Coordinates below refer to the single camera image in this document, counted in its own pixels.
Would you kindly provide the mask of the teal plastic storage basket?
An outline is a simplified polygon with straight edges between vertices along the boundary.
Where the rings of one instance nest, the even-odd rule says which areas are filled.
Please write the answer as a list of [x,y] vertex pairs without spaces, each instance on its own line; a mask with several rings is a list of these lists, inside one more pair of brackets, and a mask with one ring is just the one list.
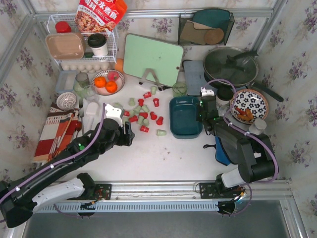
[[177,139],[197,138],[203,130],[197,120],[199,99],[192,96],[175,97],[169,102],[170,131]]

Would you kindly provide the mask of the red coffee capsule bottom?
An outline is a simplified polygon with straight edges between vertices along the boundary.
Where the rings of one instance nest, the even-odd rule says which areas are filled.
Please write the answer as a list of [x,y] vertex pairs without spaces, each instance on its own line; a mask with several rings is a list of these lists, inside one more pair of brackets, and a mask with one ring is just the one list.
[[148,133],[148,132],[149,132],[149,128],[148,128],[147,126],[145,126],[145,125],[142,125],[142,126],[140,127],[140,131],[141,131],[141,132]]

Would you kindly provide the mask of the blue cloth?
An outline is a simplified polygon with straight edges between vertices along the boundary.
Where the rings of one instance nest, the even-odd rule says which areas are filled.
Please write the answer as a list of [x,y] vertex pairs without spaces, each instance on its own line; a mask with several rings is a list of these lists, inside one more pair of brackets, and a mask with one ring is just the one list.
[[229,156],[226,153],[225,148],[221,142],[221,139],[218,136],[215,137],[215,149],[216,149],[215,159],[219,163],[221,163],[225,166],[232,164],[232,162],[229,159]]

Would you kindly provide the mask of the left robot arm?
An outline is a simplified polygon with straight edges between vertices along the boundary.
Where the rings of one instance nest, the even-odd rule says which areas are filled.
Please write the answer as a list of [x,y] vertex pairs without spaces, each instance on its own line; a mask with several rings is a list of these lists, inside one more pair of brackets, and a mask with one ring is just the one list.
[[131,146],[134,133],[130,122],[123,122],[123,110],[103,104],[101,121],[74,139],[55,158],[32,173],[0,182],[0,212],[8,228],[15,228],[42,207],[61,200],[92,194],[94,181],[87,174],[60,185],[52,185],[64,175],[99,158],[114,146]]

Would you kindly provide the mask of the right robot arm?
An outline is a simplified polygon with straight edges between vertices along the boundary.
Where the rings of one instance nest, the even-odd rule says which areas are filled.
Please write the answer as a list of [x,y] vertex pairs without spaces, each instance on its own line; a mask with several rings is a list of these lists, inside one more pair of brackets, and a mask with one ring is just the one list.
[[237,165],[237,168],[216,177],[218,193],[238,185],[270,182],[277,178],[278,164],[267,135],[243,131],[226,116],[220,116],[211,89],[201,88],[198,108],[198,121],[203,124],[206,134],[215,137],[216,160],[224,165]]

